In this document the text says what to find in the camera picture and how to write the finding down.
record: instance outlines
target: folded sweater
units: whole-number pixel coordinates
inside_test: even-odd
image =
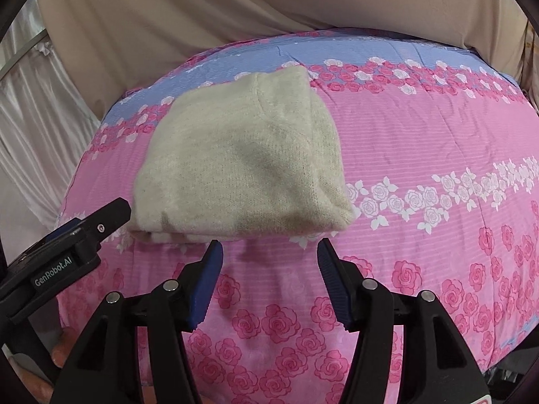
[[[135,179],[128,229],[206,242],[339,231],[353,219],[335,124],[295,66],[179,96]]]

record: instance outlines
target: white sticker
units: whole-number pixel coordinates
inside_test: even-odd
[[[478,401],[474,401],[472,404],[492,404],[492,398],[490,397],[490,395],[487,395],[486,397],[483,397]]]

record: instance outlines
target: human hand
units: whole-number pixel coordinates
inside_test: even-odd
[[[72,328],[65,328],[60,342],[54,347],[51,352],[51,358],[54,364],[58,367],[64,367],[66,360],[76,343],[77,334]],[[52,392],[54,391],[52,386],[46,381],[39,378],[37,375],[22,369],[17,362],[10,358],[9,363],[13,370],[17,373],[17,376],[21,379],[32,396],[39,402],[39,404],[49,404],[52,398]],[[142,395],[144,397],[145,404],[157,404],[157,398],[153,387],[143,387]],[[201,397],[203,404],[214,404],[207,398]]]

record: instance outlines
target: mattress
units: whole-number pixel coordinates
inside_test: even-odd
[[[392,291],[434,291],[481,369],[497,363],[538,322],[539,120],[514,80],[471,51],[337,29],[197,55],[111,109],[59,221],[132,200],[153,131],[177,96],[298,64],[335,121],[357,220],[343,233],[224,244],[207,318],[184,336],[201,394],[217,404],[338,402],[357,335],[337,322],[317,268],[324,235]],[[204,248],[141,243],[119,230],[103,243],[101,266],[59,295],[63,323],[81,330],[107,292],[147,293]],[[139,349],[149,383],[143,331]],[[401,378],[400,328],[392,349],[387,403]]]

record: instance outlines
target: silver screw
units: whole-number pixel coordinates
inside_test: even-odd
[[[178,284],[177,280],[175,279],[169,279],[168,281],[165,281],[163,284],[163,288],[166,291],[174,291],[176,290],[180,285]]]
[[[107,302],[109,304],[115,304],[120,300],[120,294],[117,291],[113,291],[107,295]]]
[[[423,298],[424,301],[427,301],[427,302],[433,302],[436,299],[436,295],[430,290],[422,291],[421,297]]]
[[[378,283],[374,279],[364,279],[363,287],[365,287],[367,290],[376,290],[378,288]]]

